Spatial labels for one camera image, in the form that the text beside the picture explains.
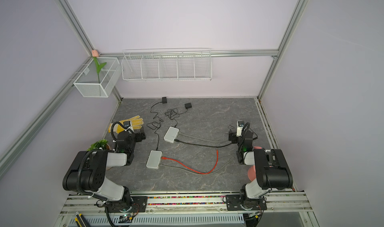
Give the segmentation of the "white network switch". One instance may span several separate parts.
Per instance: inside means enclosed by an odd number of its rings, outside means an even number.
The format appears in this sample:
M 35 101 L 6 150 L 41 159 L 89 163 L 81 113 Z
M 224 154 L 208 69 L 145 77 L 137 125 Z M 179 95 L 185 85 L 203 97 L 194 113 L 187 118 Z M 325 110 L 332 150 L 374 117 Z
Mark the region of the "white network switch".
M 174 143 L 175 139 L 177 138 L 177 136 L 179 134 L 179 131 L 180 130 L 178 128 L 169 127 L 169 129 L 167 130 L 167 132 L 164 136 L 164 140 L 168 143 Z
M 161 159 L 162 159 L 162 151 L 152 150 L 150 152 L 146 167 L 148 169 L 157 170 L 159 168 Z

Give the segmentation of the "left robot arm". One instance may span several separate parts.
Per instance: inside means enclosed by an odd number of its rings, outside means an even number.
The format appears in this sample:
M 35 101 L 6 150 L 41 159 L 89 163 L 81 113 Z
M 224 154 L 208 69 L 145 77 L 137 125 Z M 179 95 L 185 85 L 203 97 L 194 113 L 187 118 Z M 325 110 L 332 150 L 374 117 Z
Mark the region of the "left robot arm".
M 136 143 L 146 139 L 143 120 L 114 122 L 110 126 L 114 148 L 80 151 L 63 179 L 63 189 L 101 201 L 98 206 L 108 213 L 132 213 L 146 210 L 145 197 L 132 197 L 128 187 L 106 177 L 112 167 L 129 166 L 133 162 Z

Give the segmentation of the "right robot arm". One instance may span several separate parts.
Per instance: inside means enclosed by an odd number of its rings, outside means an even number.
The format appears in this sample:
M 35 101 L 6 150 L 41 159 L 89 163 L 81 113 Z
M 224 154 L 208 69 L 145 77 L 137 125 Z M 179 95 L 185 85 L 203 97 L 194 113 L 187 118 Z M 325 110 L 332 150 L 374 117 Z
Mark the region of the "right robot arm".
M 238 145 L 238 163 L 251 166 L 250 183 L 243 185 L 236 195 L 223 198 L 229 211 L 264 211 L 266 195 L 293 187 L 293 176 L 280 149 L 254 147 L 254 132 L 250 123 L 237 122 L 236 130 L 229 130 L 229 141 Z

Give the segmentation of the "yellow white work glove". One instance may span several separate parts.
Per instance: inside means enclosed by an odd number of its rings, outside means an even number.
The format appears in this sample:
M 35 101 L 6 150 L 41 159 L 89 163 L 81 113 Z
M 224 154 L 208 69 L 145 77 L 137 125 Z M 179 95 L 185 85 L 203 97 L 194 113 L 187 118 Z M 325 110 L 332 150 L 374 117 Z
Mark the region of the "yellow white work glove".
M 131 117 L 129 119 L 119 121 L 122 125 L 130 125 L 130 129 L 139 130 L 144 125 L 144 120 L 139 115 Z M 124 128 L 120 125 L 116 125 L 113 128 L 114 133 L 120 133 Z

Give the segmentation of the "potted green plant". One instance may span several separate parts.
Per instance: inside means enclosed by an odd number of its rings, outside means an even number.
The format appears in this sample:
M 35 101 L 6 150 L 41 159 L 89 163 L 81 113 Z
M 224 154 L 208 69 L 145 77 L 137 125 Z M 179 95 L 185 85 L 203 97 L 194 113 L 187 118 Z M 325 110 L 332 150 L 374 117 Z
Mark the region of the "potted green plant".
M 106 139 L 101 139 L 93 144 L 87 149 L 87 151 L 92 151 L 95 149 L 100 149 L 100 150 L 109 150 L 110 145 L 108 144 L 108 140 Z

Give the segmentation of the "pink watering can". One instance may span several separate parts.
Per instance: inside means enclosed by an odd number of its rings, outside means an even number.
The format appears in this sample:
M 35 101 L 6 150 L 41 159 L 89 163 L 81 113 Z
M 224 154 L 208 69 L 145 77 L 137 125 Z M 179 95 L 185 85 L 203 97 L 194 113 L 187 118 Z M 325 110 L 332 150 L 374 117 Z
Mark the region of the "pink watering can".
M 244 154 L 244 163 L 246 165 L 250 165 L 251 163 L 251 157 L 248 157 L 248 155 L 250 155 L 251 152 L 247 152 Z M 253 180 L 256 179 L 256 169 L 255 169 L 255 165 L 252 165 L 249 169 L 248 169 L 248 178 L 249 180 L 252 182 Z

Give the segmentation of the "small white mesh basket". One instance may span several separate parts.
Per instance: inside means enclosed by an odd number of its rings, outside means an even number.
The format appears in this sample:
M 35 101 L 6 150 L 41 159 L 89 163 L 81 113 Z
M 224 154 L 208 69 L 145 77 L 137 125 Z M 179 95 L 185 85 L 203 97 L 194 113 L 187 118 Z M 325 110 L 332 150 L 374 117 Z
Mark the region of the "small white mesh basket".
M 74 80 L 74 85 L 83 97 L 107 98 L 122 74 L 116 57 L 95 57 Z

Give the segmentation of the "artificial pink tulip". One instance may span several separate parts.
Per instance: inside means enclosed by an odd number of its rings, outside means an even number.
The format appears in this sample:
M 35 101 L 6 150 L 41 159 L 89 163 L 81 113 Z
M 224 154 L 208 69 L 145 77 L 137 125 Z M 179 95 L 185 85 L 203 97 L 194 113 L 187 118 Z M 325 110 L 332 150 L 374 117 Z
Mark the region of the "artificial pink tulip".
M 100 72 L 101 70 L 106 66 L 106 62 L 104 63 L 100 63 L 99 62 L 99 52 L 97 50 L 92 50 L 92 57 L 93 57 L 93 61 L 95 63 L 95 66 L 96 66 L 96 72 L 97 72 L 97 76 L 98 76 L 98 83 L 100 83 Z

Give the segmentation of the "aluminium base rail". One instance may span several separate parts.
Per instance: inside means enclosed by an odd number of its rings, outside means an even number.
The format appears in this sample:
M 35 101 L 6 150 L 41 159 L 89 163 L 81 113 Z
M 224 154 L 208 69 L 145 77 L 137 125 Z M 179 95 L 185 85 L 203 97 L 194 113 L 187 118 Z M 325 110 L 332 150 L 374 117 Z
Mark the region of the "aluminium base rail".
M 75 227 L 76 215 L 91 227 L 109 226 L 203 226 L 277 221 L 289 215 L 304 227 L 317 227 L 313 208 L 304 192 L 290 189 L 266 194 L 258 205 L 241 204 L 235 192 L 133 192 L 134 206 L 127 213 L 112 210 L 107 216 L 102 202 L 91 197 L 69 196 L 55 223 L 56 227 Z

